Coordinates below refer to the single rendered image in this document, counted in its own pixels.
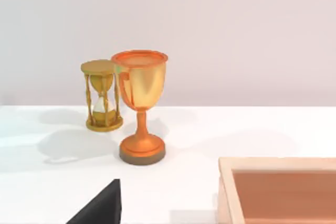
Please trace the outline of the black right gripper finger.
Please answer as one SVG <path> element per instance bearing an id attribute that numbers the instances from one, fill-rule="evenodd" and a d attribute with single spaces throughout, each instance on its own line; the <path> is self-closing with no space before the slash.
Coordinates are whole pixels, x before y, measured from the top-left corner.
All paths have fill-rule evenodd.
<path id="1" fill-rule="evenodd" d="M 120 179 L 114 179 L 66 224 L 121 224 Z"/>

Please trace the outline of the golden hourglass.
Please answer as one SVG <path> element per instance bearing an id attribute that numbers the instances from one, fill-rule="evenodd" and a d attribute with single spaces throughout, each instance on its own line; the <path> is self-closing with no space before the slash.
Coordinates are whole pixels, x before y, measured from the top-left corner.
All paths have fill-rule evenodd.
<path id="1" fill-rule="evenodd" d="M 112 61 L 87 61 L 81 64 L 80 69 L 86 84 L 86 127 L 95 132 L 110 132 L 120 128 L 123 118 L 119 109 L 119 92 Z"/>

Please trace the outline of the golden trophy cup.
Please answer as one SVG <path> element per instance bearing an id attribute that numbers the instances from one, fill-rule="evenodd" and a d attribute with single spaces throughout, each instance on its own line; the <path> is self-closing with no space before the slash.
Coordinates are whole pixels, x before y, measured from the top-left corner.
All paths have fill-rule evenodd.
<path id="1" fill-rule="evenodd" d="M 165 156 L 164 141 L 148 132 L 146 112 L 154 107 L 163 92 L 166 54 L 154 50 L 128 50 L 111 57 L 121 98 L 137 113 L 134 134 L 122 140 L 120 158 L 132 165 L 151 165 Z"/>

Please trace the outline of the shallow salmon-coloured box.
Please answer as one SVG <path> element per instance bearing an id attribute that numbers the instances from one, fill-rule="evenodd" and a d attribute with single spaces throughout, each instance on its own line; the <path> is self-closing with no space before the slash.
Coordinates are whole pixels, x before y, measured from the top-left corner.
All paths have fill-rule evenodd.
<path id="1" fill-rule="evenodd" d="M 336 158 L 221 157 L 218 224 L 336 224 Z"/>

